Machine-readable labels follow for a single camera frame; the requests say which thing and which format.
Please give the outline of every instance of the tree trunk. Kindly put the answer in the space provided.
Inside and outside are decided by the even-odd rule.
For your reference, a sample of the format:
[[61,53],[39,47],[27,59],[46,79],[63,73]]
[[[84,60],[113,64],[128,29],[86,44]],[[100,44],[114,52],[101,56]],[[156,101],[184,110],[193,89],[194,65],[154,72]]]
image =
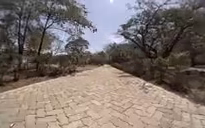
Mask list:
[[39,48],[38,48],[38,51],[37,51],[36,70],[39,69],[40,63],[39,63],[39,61],[38,61],[38,58],[39,58],[39,56],[41,55],[42,45],[43,45],[43,43],[44,43],[44,37],[45,37],[46,31],[47,31],[47,28],[48,28],[48,22],[49,22],[49,20],[50,20],[50,17],[51,17],[51,14],[48,14],[46,23],[45,23],[44,28],[43,28],[43,31],[42,31],[41,40],[40,40]]
[[19,80],[19,71],[21,70],[22,65],[22,55],[23,55],[23,46],[21,44],[21,24],[22,24],[22,15],[23,10],[21,10],[18,19],[18,33],[17,33],[17,43],[18,43],[18,65],[14,69],[14,81]]

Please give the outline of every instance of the dirt ground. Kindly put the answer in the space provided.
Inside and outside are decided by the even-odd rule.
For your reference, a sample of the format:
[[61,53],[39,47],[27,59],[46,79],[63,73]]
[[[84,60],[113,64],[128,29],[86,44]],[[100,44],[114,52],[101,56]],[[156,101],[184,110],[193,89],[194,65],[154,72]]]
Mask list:
[[[97,67],[98,66],[94,66],[94,65],[87,65],[85,67],[78,67],[77,72],[91,70],[91,69],[94,69]],[[16,88],[28,86],[30,84],[50,80],[50,79],[53,79],[53,77],[33,77],[33,78],[28,78],[28,79],[21,79],[18,82],[8,82],[8,83],[5,83],[5,86],[0,87],[0,93],[8,91],[8,90],[16,89]]]

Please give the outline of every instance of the sunlight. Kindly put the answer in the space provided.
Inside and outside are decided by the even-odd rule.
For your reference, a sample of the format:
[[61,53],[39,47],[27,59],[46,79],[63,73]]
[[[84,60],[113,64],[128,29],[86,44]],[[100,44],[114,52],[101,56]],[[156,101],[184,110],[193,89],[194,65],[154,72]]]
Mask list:
[[112,4],[114,2],[114,0],[110,0],[110,3]]

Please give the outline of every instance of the blue sky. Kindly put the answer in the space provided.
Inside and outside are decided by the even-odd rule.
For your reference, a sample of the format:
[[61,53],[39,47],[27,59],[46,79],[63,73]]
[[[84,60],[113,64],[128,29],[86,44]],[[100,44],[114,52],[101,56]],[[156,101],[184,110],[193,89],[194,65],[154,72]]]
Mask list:
[[111,42],[121,42],[115,33],[119,26],[125,23],[132,12],[127,9],[126,4],[133,4],[134,0],[82,0],[89,11],[88,18],[97,28],[96,33],[89,30],[85,32],[85,39],[90,42],[90,51],[102,50]]

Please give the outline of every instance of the brick pavement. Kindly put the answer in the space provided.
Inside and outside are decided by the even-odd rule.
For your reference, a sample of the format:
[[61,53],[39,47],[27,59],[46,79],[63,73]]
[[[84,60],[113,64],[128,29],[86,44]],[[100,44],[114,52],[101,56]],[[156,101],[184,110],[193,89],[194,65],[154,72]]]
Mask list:
[[205,128],[205,107],[110,66],[0,94],[0,128]]

